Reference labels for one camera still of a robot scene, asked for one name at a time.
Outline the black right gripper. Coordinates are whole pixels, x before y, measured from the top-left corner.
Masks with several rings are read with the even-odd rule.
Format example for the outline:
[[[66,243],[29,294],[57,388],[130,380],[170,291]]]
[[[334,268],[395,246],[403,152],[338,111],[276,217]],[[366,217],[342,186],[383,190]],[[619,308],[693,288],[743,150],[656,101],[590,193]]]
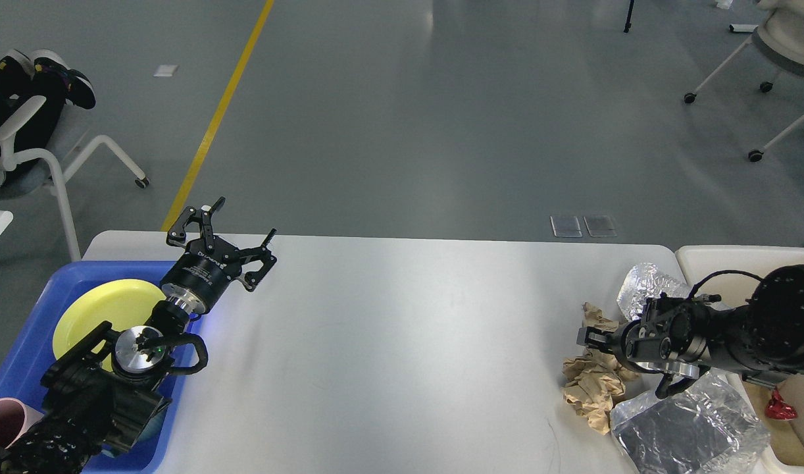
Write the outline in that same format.
[[[600,353],[612,353],[622,368],[639,373],[640,367],[630,361],[626,354],[628,331],[628,329],[608,331],[597,327],[580,327],[576,344]]]

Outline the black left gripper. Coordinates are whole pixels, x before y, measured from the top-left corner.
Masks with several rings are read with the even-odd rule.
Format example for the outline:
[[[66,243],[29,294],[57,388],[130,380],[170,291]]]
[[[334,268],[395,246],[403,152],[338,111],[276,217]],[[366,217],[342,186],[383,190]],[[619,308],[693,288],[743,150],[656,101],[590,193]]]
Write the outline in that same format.
[[[278,261],[268,248],[278,233],[276,228],[270,229],[260,246],[247,249],[237,249],[228,241],[215,239],[211,218],[225,201],[225,197],[220,197],[208,208],[186,207],[166,231],[168,246],[186,248],[163,276],[159,288],[167,298],[185,300],[189,314],[207,314],[234,279],[251,293]],[[190,224],[197,225],[199,238],[187,244],[186,227]],[[252,262],[261,262],[261,267],[243,272],[243,267]]]

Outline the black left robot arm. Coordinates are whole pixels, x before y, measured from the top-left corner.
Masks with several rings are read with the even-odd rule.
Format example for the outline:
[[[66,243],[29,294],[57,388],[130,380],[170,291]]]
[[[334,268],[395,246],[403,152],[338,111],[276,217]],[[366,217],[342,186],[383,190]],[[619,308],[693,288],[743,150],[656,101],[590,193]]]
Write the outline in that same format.
[[[44,415],[0,447],[0,473],[80,473],[104,449],[128,453],[172,402],[162,383],[206,368],[209,351],[189,324],[230,283],[254,291],[278,260],[269,247],[276,229],[245,249],[214,233],[211,218],[224,202],[186,207],[168,229],[167,245],[182,254],[159,281],[162,298],[146,321],[116,330],[101,320],[44,372]]]

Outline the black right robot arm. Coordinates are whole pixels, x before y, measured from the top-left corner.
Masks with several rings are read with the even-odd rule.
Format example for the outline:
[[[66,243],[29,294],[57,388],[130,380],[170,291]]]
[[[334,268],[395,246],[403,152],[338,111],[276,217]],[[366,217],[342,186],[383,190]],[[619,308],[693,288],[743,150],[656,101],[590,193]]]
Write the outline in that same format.
[[[662,374],[655,395],[678,395],[715,368],[743,381],[775,387],[804,375],[804,265],[783,266],[758,279],[747,303],[718,310],[720,296],[649,298],[637,320],[601,330],[583,327],[577,342],[611,354],[642,374]]]

